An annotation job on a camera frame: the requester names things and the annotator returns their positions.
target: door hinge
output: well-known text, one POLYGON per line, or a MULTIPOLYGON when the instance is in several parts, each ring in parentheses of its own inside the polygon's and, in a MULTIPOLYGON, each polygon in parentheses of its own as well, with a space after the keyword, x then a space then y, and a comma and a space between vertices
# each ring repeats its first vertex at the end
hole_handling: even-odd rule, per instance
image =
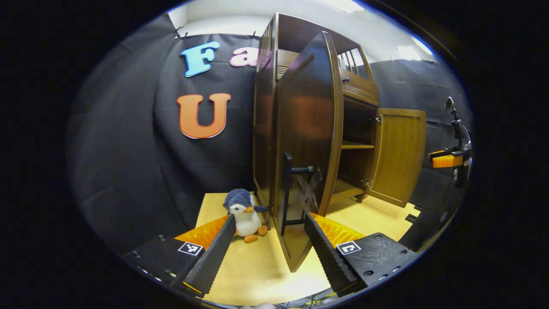
POLYGON ((370 121, 372 121, 374 123, 381 123, 382 116, 383 115, 379 115, 379 117, 370 118, 370 121))
POLYGON ((370 189, 372 187, 372 183, 373 181, 368 181, 368 179, 361 179, 360 180, 360 185, 365 189, 365 188, 368 188, 370 189))

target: penguin feet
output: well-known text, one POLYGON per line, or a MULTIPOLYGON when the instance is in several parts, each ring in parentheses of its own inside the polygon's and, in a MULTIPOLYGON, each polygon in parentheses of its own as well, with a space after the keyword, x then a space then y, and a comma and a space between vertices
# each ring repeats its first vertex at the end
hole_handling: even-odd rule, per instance
POLYGON ((255 235, 255 234, 254 235, 248 235, 248 236, 244 237, 244 242, 247 243, 247 244, 250 243, 250 242, 254 242, 256 240, 257 240, 257 235, 255 235))
POLYGON ((257 233, 261 236, 265 236, 265 234, 267 234, 267 226, 262 225, 261 228, 259 228, 259 230, 257 230, 257 233))

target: screw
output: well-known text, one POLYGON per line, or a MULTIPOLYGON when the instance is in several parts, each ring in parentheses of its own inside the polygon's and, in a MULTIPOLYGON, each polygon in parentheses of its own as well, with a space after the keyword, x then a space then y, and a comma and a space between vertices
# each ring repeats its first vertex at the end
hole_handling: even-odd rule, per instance
POLYGON ((173 273, 173 272, 172 272, 171 270, 169 270, 169 269, 164 270, 164 272, 165 272, 167 275, 171 276, 171 277, 174 277, 174 278, 177 277, 177 275, 176 275, 175 273, 173 273))

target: cabinet shelf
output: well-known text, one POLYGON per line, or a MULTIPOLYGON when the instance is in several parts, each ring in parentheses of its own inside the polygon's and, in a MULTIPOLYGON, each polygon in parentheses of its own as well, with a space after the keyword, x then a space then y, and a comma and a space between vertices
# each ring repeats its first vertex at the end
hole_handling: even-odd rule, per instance
POLYGON ((373 147, 374 145, 366 145, 350 141, 343 141, 341 143, 341 149, 372 149, 373 147))
POLYGON ((330 198, 330 204, 362 193, 364 193, 364 189, 355 187, 347 181, 338 178, 335 181, 334 192, 330 198))

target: wooden table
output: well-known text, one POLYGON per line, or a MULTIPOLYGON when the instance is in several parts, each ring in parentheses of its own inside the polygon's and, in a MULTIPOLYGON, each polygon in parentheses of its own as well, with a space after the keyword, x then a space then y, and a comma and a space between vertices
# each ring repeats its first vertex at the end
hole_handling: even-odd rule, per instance
MULTIPOLYGON (((226 193, 206 194, 196 226, 227 214, 223 207, 226 193)), ((408 214, 419 211, 407 204, 405 208, 368 196, 362 203, 351 198, 330 205, 326 218, 346 225, 364 235, 381 232, 399 240, 412 225, 408 214)), ((291 273, 278 242, 276 229, 246 244, 235 236, 204 300, 237 306, 256 306, 264 302, 278 304, 293 301, 330 288, 320 260, 311 249, 301 267, 291 273)))

